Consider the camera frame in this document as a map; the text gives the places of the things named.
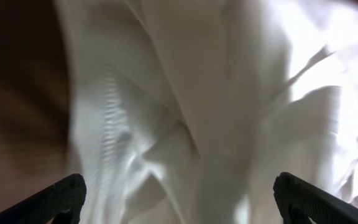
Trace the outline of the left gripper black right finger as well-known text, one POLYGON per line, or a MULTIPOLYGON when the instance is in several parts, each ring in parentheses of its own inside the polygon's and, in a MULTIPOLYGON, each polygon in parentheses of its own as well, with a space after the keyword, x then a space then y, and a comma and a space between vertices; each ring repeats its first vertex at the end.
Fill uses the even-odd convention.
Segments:
POLYGON ((277 176, 273 191, 284 224, 358 224, 358 208, 291 173, 277 176))

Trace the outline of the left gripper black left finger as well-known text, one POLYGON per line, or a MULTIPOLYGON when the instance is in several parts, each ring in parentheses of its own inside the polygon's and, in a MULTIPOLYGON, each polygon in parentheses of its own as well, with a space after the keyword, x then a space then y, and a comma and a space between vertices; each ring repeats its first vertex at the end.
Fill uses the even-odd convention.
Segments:
POLYGON ((72 174, 0 212, 0 224, 79 224, 85 198, 83 176, 72 174))

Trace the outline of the white t-shirt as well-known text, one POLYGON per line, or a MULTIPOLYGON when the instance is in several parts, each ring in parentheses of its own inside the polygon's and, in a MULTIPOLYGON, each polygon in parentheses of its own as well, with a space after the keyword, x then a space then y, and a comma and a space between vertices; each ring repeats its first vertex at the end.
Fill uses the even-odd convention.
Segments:
POLYGON ((281 223, 281 172, 358 208, 358 5, 55 6, 82 223, 281 223))

